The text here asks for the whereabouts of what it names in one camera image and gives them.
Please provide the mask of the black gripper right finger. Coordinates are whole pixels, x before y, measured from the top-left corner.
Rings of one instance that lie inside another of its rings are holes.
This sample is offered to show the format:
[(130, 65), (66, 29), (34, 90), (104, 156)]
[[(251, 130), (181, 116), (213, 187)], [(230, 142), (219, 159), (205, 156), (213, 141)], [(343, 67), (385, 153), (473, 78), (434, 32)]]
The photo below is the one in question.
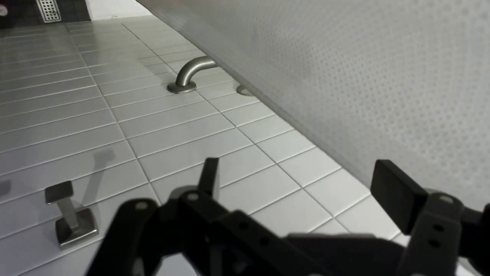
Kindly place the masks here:
[(429, 193), (391, 159), (377, 159), (371, 193), (395, 225), (409, 234)]

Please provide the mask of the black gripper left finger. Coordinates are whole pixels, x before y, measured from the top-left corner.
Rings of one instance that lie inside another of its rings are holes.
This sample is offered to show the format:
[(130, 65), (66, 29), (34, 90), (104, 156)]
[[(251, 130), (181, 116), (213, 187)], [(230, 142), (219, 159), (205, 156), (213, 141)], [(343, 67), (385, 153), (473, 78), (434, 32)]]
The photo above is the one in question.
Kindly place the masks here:
[(219, 170), (219, 159), (207, 157), (198, 182), (198, 190), (213, 199), (219, 196), (218, 170)]

